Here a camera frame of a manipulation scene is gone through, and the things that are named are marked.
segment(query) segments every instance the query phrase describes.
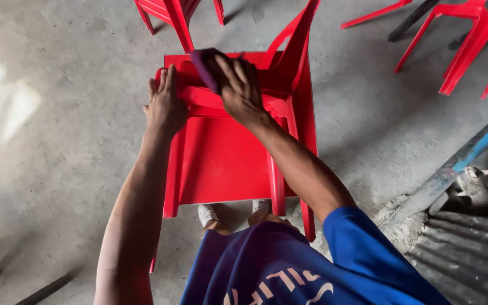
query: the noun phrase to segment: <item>shirt sleeve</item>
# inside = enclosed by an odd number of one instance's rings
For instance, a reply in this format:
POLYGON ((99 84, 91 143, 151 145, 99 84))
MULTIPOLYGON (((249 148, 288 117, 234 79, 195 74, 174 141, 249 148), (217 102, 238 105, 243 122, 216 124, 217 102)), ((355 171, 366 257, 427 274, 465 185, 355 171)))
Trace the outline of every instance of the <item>shirt sleeve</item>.
POLYGON ((335 265, 418 299, 449 304, 359 208, 334 210, 323 231, 335 265))

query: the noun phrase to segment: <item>person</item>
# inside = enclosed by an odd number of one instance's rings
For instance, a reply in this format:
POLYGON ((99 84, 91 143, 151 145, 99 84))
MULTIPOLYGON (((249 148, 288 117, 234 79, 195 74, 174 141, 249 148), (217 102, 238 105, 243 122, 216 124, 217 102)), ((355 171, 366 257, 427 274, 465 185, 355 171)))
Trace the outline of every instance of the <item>person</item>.
MULTIPOLYGON (((181 304, 449 304, 356 206, 329 167, 265 111, 252 64, 217 56, 207 67, 227 113, 265 146, 322 223, 332 262, 286 220, 268 214, 264 201, 254 201, 250 227, 236 233, 202 205, 205 234, 181 304)), ((153 304, 149 267, 159 241, 169 146, 188 114, 176 78, 171 65, 159 87, 150 79, 147 127, 108 220, 95 304, 153 304)))

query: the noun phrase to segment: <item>concrete floor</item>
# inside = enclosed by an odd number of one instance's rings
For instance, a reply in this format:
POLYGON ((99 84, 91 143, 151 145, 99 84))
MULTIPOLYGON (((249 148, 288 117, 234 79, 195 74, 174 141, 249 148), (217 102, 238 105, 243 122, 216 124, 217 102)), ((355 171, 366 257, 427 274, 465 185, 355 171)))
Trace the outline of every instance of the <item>concrete floor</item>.
MULTIPOLYGON (((392 70, 417 27, 385 37, 419 2, 355 28, 344 21, 393 0, 323 1, 310 33, 310 65, 321 158, 359 206, 376 215, 408 193, 488 122, 488 45, 450 97, 437 93, 454 53, 447 44, 469 21, 441 17, 398 75, 392 70)), ((190 22, 196 48, 266 50, 306 0, 212 1, 190 22)), ((154 24, 161 24, 152 19, 154 24)), ((146 81, 163 54, 181 54, 172 28, 155 36, 131 1, 0 0, 0 304, 12 304, 83 266, 43 304, 91 304, 95 266, 118 191, 145 126, 146 81)), ((249 211, 247 206, 239 205, 249 211)), ((226 209, 240 222, 245 219, 226 209)), ((288 214, 298 220, 298 209, 288 214)), ((200 245, 193 206, 163 223, 151 275, 157 304, 180 300, 200 245)), ((325 250, 322 239, 315 246, 325 250)))

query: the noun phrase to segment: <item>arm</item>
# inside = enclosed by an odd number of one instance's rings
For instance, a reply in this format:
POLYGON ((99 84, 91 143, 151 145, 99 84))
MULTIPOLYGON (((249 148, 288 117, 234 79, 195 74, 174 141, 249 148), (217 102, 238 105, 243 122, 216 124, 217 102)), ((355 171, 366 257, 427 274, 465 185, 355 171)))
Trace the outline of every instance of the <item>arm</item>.
POLYGON ((332 170, 267 113, 253 65, 246 60, 229 62, 217 56, 208 67, 219 82, 227 113, 265 146, 289 186, 322 223, 336 208, 356 206, 332 170))
POLYGON ((186 123, 176 95, 176 69, 164 70, 159 88, 150 79, 147 128, 105 230, 97 267, 95 304, 152 304, 149 267, 161 230, 170 143, 186 123))

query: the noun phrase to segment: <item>person's right hand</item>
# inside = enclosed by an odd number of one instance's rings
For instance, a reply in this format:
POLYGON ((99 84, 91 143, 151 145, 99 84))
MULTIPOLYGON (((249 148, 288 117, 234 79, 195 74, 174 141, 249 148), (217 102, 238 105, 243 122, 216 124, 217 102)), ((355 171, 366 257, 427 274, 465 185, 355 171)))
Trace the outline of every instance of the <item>person's right hand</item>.
POLYGON ((223 108, 235 121, 247 128, 257 123, 266 110, 255 66, 245 59, 227 60, 216 55, 207 67, 218 83, 223 108))

